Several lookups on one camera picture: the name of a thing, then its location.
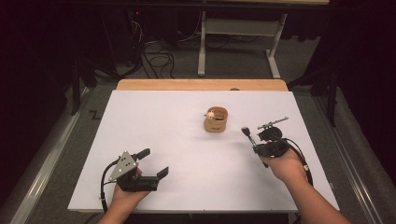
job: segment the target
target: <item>hand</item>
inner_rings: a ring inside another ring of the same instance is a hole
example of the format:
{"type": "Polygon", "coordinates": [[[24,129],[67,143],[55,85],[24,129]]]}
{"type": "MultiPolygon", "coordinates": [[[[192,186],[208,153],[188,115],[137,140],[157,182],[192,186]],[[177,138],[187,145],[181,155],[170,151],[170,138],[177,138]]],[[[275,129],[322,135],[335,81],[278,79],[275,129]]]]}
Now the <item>hand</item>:
{"type": "Polygon", "coordinates": [[[291,149],[279,158],[260,157],[260,159],[271,167],[276,178],[285,183],[295,179],[306,180],[303,164],[291,149]]]}
{"type": "MultiPolygon", "coordinates": [[[[137,168],[137,173],[141,175],[142,171],[137,168]]],[[[149,194],[150,191],[123,191],[116,184],[111,205],[99,223],[123,223],[132,214],[137,204],[149,194]]]]}

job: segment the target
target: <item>forearm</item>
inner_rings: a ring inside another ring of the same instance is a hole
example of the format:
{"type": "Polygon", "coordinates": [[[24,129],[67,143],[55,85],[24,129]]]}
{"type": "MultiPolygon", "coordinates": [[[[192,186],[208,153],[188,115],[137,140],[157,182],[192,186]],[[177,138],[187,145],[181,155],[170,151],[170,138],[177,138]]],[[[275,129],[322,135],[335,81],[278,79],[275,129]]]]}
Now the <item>forearm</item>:
{"type": "Polygon", "coordinates": [[[308,182],[291,180],[285,182],[285,184],[297,205],[304,223],[350,223],[308,182]]]}

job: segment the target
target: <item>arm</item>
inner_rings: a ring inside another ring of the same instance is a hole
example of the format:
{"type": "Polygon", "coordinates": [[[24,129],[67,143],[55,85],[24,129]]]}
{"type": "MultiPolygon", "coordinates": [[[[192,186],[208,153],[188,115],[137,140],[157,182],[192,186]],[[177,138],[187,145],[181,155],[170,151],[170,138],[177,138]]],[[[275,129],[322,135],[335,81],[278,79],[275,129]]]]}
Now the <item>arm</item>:
{"type": "Polygon", "coordinates": [[[127,192],[123,191],[118,184],[114,188],[113,200],[105,215],[98,222],[100,224],[123,223],[132,214],[137,204],[142,201],[149,191],[127,192]]]}
{"type": "Polygon", "coordinates": [[[280,158],[261,159],[285,183],[304,223],[350,223],[306,181],[305,170],[294,151],[288,150],[280,158]]]}

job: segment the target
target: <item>gray floor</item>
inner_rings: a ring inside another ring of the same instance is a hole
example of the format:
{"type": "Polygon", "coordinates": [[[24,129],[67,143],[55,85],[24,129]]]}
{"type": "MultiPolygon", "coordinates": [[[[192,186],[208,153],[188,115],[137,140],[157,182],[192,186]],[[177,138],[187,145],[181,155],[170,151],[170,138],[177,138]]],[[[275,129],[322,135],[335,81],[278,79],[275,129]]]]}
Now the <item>gray floor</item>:
{"type": "MultiPolygon", "coordinates": [[[[263,54],[263,46],[269,46],[271,41],[264,38],[247,42],[252,38],[233,38],[238,41],[221,49],[215,48],[222,45],[221,40],[209,42],[209,46],[214,48],[206,51],[205,78],[271,78],[263,54]]],[[[304,73],[317,43],[317,40],[300,43],[296,38],[281,41],[276,52],[276,62],[282,79],[289,82],[304,73]]],[[[151,46],[147,51],[155,51],[158,47],[151,46]]],[[[164,49],[174,53],[175,78],[197,78],[198,46],[180,44],[178,49],[166,46],[164,49]]],[[[169,78],[169,71],[170,67],[166,67],[163,77],[169,78]]],[[[143,69],[130,76],[146,77],[143,69]]],[[[92,119],[90,111],[98,111],[97,116],[101,117],[116,85],[114,81],[99,79],[97,88],[89,90],[84,96],[86,103],[78,112],[77,123],[68,136],[48,183],[45,183],[45,189],[38,195],[40,197],[27,223],[84,223],[90,216],[70,212],[67,205],[100,124],[99,119],[92,119]]],[[[333,192],[341,212],[353,223],[396,223],[395,188],[361,133],[342,93],[338,91],[335,111],[337,127],[334,129],[323,117],[324,98],[311,97],[307,87],[298,87],[292,91],[326,176],[335,186],[333,192]]],[[[0,212],[0,223],[10,223],[14,218],[45,159],[54,146],[59,144],[60,136],[64,134],[64,128],[71,119],[69,113],[70,102],[0,212]]]]}

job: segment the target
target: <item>dark background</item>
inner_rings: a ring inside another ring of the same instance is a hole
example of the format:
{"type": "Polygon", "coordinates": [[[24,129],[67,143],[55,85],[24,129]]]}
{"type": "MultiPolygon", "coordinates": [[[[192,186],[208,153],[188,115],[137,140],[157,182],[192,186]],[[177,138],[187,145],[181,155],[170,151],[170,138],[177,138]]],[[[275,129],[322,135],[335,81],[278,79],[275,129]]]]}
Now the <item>dark background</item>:
{"type": "MultiPolygon", "coordinates": [[[[392,22],[396,18],[388,10],[391,2],[331,1],[332,7],[364,3],[364,10],[335,16],[290,14],[282,37],[297,35],[304,41],[321,36],[307,74],[326,66],[334,49],[341,46],[342,53],[335,56],[342,59],[338,85],[373,151],[395,183],[392,140],[396,125],[393,86],[396,83],[396,31],[392,22]]],[[[101,35],[111,31],[114,25],[105,28],[98,20],[97,10],[73,11],[52,3],[17,0],[3,1],[0,5],[2,204],[64,110],[64,90],[70,85],[71,65],[76,57],[72,49],[96,58],[110,69],[116,61],[125,58],[101,35]],[[96,43],[87,41],[85,37],[90,35],[103,39],[96,43]]],[[[194,13],[175,10],[151,10],[146,16],[151,18],[145,18],[151,33],[162,35],[174,44],[177,39],[174,31],[178,28],[191,32],[197,17],[194,13]],[[155,25],[159,21],[167,23],[155,25]]],[[[246,15],[235,13],[233,16],[246,15]]],[[[122,23],[115,34],[119,35],[118,31],[127,32],[122,23]]]]}

